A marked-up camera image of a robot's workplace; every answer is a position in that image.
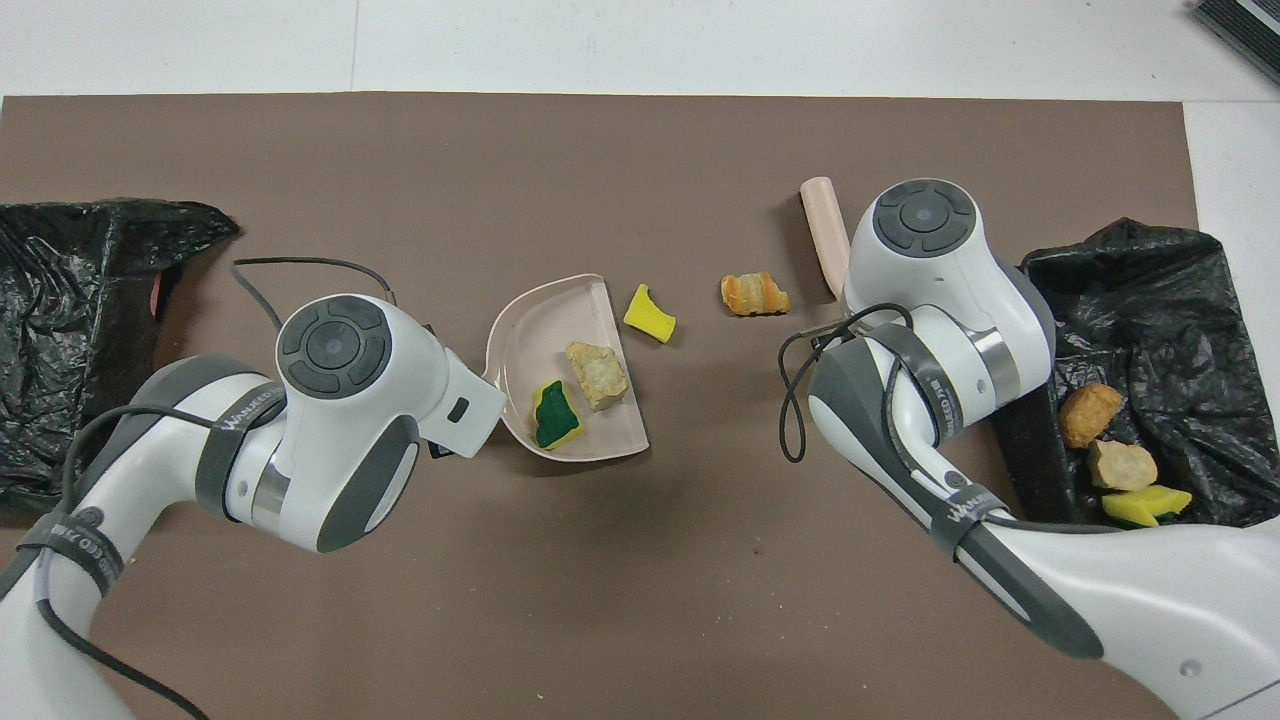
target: black cable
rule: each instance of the black cable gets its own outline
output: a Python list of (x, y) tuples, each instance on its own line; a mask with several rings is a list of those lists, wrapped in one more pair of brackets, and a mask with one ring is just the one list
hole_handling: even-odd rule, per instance
[[(778, 372), (782, 373), (782, 384), (787, 388), (787, 393), (782, 397), (782, 410), (778, 414), (778, 445), (782, 446), (782, 455), (791, 462), (799, 462), (804, 460), (806, 448), (804, 414), (800, 411), (800, 400), (796, 397), (796, 387), (800, 386), (800, 382), (804, 379), (805, 373), (808, 373), (809, 368), (818, 361), (818, 357), (822, 355), (824, 350), (827, 350), (828, 345), (835, 342), (836, 338), (838, 337), (842, 336), (847, 337), (849, 328), (851, 328), (854, 323), (861, 320), (863, 318), (870, 315), (872, 313), (878, 313), (881, 310), (891, 310), (893, 313), (897, 313), (899, 315), (902, 316), (902, 320), (906, 323), (906, 327), (911, 328), (911, 311), (896, 302), (881, 302), (865, 307), (855, 313), (852, 316), (845, 319), (842, 323), (835, 325), (835, 329), (823, 336), (822, 341), (818, 342), (818, 345), (813, 348), (813, 352), (810, 352), (809, 356), (805, 357), (805, 361), (804, 364), (800, 365), (800, 369), (796, 370), (795, 378), (787, 374), (785, 356), (787, 348), (791, 347), (791, 343), (803, 337), (806, 337), (809, 333), (795, 333), (787, 340), (782, 341), (782, 347), (778, 348)], [(796, 455), (791, 455), (791, 447), (787, 445), (787, 413), (791, 410), (795, 411), (796, 428), (800, 436), (800, 448)]]
[(120, 407), (113, 407), (106, 413), (102, 413), (97, 418), (86, 423), (84, 427), (76, 433), (76, 437), (72, 438), (70, 446), (67, 448), (67, 460), (63, 462), (63, 497), (60, 501), (63, 512), (70, 515), (76, 511), (76, 506), (79, 505), (79, 492), (76, 487), (76, 460), (78, 460), (81, 452), (84, 451), (84, 443), (87, 443), (91, 437), (101, 432), (109, 423), (125, 415), (164, 415), (166, 418), (186, 420), (202, 428), (214, 427), (212, 420), (164, 405), (122, 405)]
[[(163, 405), (123, 405), (120, 407), (113, 407), (106, 413), (102, 413), (97, 418), (93, 418), (72, 439), (70, 446), (67, 448), (67, 460), (63, 464), (63, 497), (60, 503), (60, 510), (68, 515), (76, 511), (76, 506), (79, 505), (79, 493), (76, 478), (76, 461), (79, 459), (81, 452), (84, 450), (84, 443), (88, 442), (91, 437), (101, 432), (114, 420), (123, 418), (125, 415), (163, 415), (166, 418), (177, 418), (202, 428), (212, 428), (214, 421), (200, 415), (193, 415), (175, 407), (166, 407)], [(165, 700), (173, 702), (183, 711), (186, 711), (192, 717), (201, 720), (207, 720), (207, 715), (200, 711), (195, 703), (184, 698), (173, 688), (165, 685), (164, 683), (151, 678), (146, 673), (128, 665), (127, 662), (114, 657), (111, 653), (97, 647), (87, 638), (81, 637), (76, 633), (58, 612), (54, 611), (52, 603), (49, 598), (41, 598), (36, 601), (36, 607), (40, 610), (40, 616), (45, 619), (45, 624), (67, 644), (84, 653), (90, 659), (100, 662), (102, 666), (119, 673), (120, 675), (133, 680), (134, 683), (142, 685), (143, 688), (164, 697)]]
[(913, 473), (919, 471), (932, 480), (933, 478), (915, 461), (915, 456), (906, 451), (902, 438), (897, 434), (897, 425), (893, 424), (893, 391), (897, 389), (897, 374), (901, 369), (902, 357), (895, 354), (893, 364), (888, 368), (888, 380), (884, 383), (884, 398), (881, 401), (881, 424), (884, 425), (884, 434), (893, 443), (893, 450), (906, 469)]
[(259, 292), (257, 287), (255, 287), (253, 283), (248, 281), (248, 278), (241, 274), (238, 268), (241, 265), (275, 265), (282, 263), (335, 265), (338, 268), (347, 268), (351, 270), (365, 273), (366, 275), (374, 278), (374, 281), (376, 281), (378, 284), (383, 286), (383, 292), (387, 297), (387, 301), (390, 302), (392, 305), (396, 305), (396, 293), (392, 291), (392, 286), (388, 284), (381, 275), (358, 263), (351, 263), (348, 260), (334, 260), (332, 258), (307, 258), (307, 256), (246, 258), (242, 260), (232, 260), (232, 277), (236, 278), (236, 282), (244, 288), (244, 292), (250, 293), (250, 296), (255, 301), (257, 301), (257, 304), (262, 307), (262, 310), (266, 311), (266, 315), (271, 319), (271, 323), (275, 324), (275, 329), (280, 329), (282, 327), (284, 327), (284, 323), (280, 322), (280, 316), (275, 313), (275, 309), (271, 307), (271, 304), (266, 300), (266, 297), (261, 292)]
[(1030, 530), (1036, 533), (1060, 533), (1064, 536), (1098, 536), (1103, 533), (1123, 533), (1121, 528), (1112, 528), (1110, 525), (1068, 525), (1065, 523), (1032, 523), (1029, 520), (1016, 520), (1010, 518), (997, 518), (995, 515), (983, 515), (983, 521), (991, 523), (992, 525), (1000, 525), (1002, 528), (1014, 528), (1016, 530)]
[(45, 619), (45, 624), (54, 630), (58, 637), (60, 637), (67, 644), (74, 647), (76, 650), (83, 652), (91, 659), (100, 662), (102, 666), (109, 667), (120, 675), (133, 680), (134, 683), (147, 688), (148, 691), (164, 697), (169, 702), (180, 707), (187, 715), (196, 717), (198, 720), (209, 720), (193, 702), (184, 698), (173, 688), (165, 685), (164, 683), (156, 680), (155, 678), (147, 675), (146, 673), (128, 665), (127, 662), (114, 657), (111, 653), (97, 647), (96, 644), (82, 638), (76, 630), (70, 629), (63, 619), (54, 612), (54, 606), (47, 598), (36, 601), (36, 607), (40, 610), (40, 616)]

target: bread piece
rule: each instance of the bread piece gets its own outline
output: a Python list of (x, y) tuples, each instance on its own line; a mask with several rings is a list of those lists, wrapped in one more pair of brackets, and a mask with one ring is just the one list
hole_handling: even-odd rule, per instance
[(735, 315), (772, 315), (791, 311), (791, 296), (778, 288), (769, 273), (724, 275), (721, 300)]
[(593, 411), (611, 407), (626, 395), (627, 375), (612, 347), (572, 342), (564, 355), (573, 366), (577, 384), (582, 386), (582, 395)]
[(1156, 460), (1137, 445), (1093, 441), (1088, 462), (1093, 484), (1100, 488), (1135, 491), (1156, 482)]
[(1059, 411), (1062, 442), (1075, 450), (1088, 447), (1107, 429), (1123, 405), (1124, 397), (1111, 386), (1091, 383), (1078, 388)]

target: croissant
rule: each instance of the croissant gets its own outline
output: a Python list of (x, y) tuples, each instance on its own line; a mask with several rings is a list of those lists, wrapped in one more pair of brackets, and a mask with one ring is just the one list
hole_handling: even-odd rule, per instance
[(778, 288), (769, 273), (724, 275), (721, 300), (735, 315), (769, 315), (791, 311), (791, 297)]

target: control button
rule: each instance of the control button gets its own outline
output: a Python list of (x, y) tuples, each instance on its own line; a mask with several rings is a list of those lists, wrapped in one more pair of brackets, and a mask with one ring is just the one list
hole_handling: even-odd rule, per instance
[(941, 255), (942, 251), (960, 245), (960, 241), (966, 237), (969, 237), (969, 225), (960, 222), (959, 218), (952, 218), (947, 227), (924, 236), (923, 249), (925, 252)]
[(881, 238), (892, 242), (902, 250), (910, 250), (915, 242), (915, 233), (902, 227), (901, 220), (897, 219), (897, 213), (877, 213), (877, 215), (876, 229), (879, 232)]
[(349, 295), (334, 297), (328, 302), (328, 309), (330, 315), (347, 318), (361, 329), (367, 331), (383, 324), (383, 311), (376, 305)]
[(366, 338), (365, 354), (360, 356), (360, 361), (347, 370), (347, 378), (357, 386), (369, 382), (369, 378), (378, 372), (378, 366), (383, 364), (385, 354), (387, 341), (380, 337)]
[(338, 378), (325, 373), (317, 373), (302, 360), (289, 365), (289, 379), (314, 392), (338, 392), (342, 387)]
[(316, 313), (315, 307), (307, 306), (298, 311), (293, 319), (284, 325), (284, 331), (280, 332), (280, 352), (284, 355), (293, 355), (294, 352), (302, 350), (302, 336), (306, 334), (307, 328), (314, 325), (316, 320), (320, 319), (320, 314)]
[(320, 323), (307, 336), (307, 357), (325, 370), (351, 364), (360, 352), (360, 333), (339, 320)]
[(467, 414), (467, 407), (471, 407), (471, 401), (465, 397), (460, 397), (458, 401), (453, 404), (453, 410), (449, 410), (449, 421), (461, 421), (462, 416)]
[(951, 210), (947, 200), (936, 192), (916, 192), (902, 201), (902, 224), (915, 232), (929, 233), (947, 224)]
[(959, 187), (948, 182), (938, 182), (933, 184), (933, 192), (937, 192), (942, 197), (947, 199), (951, 204), (951, 210), (957, 215), (973, 215), (973, 201), (969, 200), (969, 195)]
[(909, 195), (923, 192), (924, 190), (925, 190), (925, 183), (920, 181), (900, 182), (893, 187), (886, 190), (883, 193), (881, 193), (877, 205), (879, 205), (881, 208), (897, 208), (899, 205), (902, 204), (904, 200), (906, 200)]

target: yellow and green sponge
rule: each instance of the yellow and green sponge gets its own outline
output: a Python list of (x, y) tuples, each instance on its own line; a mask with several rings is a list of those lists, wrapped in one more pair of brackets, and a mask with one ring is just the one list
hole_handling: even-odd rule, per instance
[(573, 413), (564, 383), (556, 380), (534, 395), (534, 439), (543, 450), (556, 450), (582, 433), (582, 421)]
[(1125, 523), (1155, 528), (1161, 515), (1181, 512), (1192, 502), (1192, 493), (1165, 486), (1148, 486), (1132, 492), (1102, 496), (1102, 511)]

